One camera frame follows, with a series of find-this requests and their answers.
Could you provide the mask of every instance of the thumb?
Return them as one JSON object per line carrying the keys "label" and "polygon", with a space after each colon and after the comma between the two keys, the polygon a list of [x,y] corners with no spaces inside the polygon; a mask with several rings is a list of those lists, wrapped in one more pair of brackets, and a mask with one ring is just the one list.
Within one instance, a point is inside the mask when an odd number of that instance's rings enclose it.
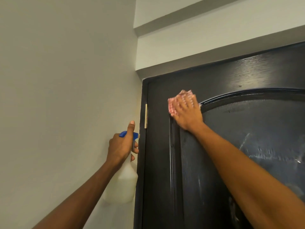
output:
{"label": "thumb", "polygon": [[127,128],[127,133],[125,136],[125,139],[128,141],[133,141],[133,131],[135,130],[135,122],[134,121],[130,121],[128,128]]}

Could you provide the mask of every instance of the hand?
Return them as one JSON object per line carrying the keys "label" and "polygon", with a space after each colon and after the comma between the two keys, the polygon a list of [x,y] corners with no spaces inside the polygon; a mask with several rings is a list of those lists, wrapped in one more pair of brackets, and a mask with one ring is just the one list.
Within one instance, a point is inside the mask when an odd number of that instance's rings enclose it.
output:
{"label": "hand", "polygon": [[178,115],[172,113],[171,116],[181,128],[193,133],[199,126],[204,124],[196,96],[192,96],[193,104],[188,98],[185,99],[186,104],[181,97],[178,97],[177,100],[178,102],[173,101],[173,107]]}
{"label": "hand", "polygon": [[111,164],[117,166],[118,169],[120,169],[131,150],[136,154],[139,153],[139,150],[137,149],[138,143],[135,143],[135,149],[132,149],[134,129],[135,122],[131,121],[128,125],[127,133],[124,137],[119,137],[119,134],[116,133],[113,138],[109,140],[106,162],[110,162]]}

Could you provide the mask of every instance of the forearm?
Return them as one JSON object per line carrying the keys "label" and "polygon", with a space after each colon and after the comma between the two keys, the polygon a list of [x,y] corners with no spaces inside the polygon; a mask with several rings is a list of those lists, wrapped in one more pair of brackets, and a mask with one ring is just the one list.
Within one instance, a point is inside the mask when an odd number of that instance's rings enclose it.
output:
{"label": "forearm", "polygon": [[116,170],[114,163],[105,162],[88,181],[58,205],[33,229],[83,228]]}
{"label": "forearm", "polygon": [[305,206],[286,186],[205,124],[192,130],[255,228],[301,228]]}

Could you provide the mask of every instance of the pink cloth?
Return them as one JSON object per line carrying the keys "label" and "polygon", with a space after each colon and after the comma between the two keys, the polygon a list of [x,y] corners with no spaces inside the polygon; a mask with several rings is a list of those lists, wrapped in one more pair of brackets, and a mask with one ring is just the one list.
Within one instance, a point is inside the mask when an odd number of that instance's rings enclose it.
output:
{"label": "pink cloth", "polygon": [[193,100],[192,100],[192,96],[193,96],[193,93],[192,93],[192,90],[189,90],[188,92],[185,91],[185,90],[182,90],[178,95],[176,95],[175,97],[173,98],[169,98],[168,99],[168,112],[170,114],[174,113],[175,115],[177,115],[177,111],[175,110],[175,108],[173,107],[173,101],[177,101],[177,98],[178,97],[181,97],[183,102],[186,103],[185,99],[189,99],[190,102],[193,104]]}

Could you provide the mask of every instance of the door hinge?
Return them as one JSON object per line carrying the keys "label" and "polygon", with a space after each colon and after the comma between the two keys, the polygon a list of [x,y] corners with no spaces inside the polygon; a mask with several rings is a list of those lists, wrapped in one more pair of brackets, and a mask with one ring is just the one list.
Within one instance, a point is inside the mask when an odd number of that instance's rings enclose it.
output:
{"label": "door hinge", "polygon": [[145,104],[145,120],[144,120],[144,128],[147,128],[147,104]]}

